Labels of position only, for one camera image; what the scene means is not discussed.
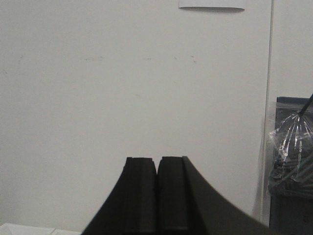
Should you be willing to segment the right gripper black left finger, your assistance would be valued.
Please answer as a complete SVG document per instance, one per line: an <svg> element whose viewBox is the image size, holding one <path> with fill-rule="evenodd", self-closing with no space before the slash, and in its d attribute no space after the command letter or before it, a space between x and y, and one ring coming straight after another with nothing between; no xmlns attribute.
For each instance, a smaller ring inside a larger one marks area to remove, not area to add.
<svg viewBox="0 0 313 235"><path fill-rule="evenodd" d="M112 192L85 235L155 235L157 173L151 158L128 157Z"/></svg>

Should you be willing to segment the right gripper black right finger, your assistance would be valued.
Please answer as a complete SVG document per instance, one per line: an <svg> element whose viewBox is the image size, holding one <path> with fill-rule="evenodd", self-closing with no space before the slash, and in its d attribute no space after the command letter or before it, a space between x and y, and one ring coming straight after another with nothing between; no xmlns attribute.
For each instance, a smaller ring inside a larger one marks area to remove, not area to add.
<svg viewBox="0 0 313 235"><path fill-rule="evenodd" d="M158 167L161 235L273 235L219 194L188 157L163 157Z"/></svg>

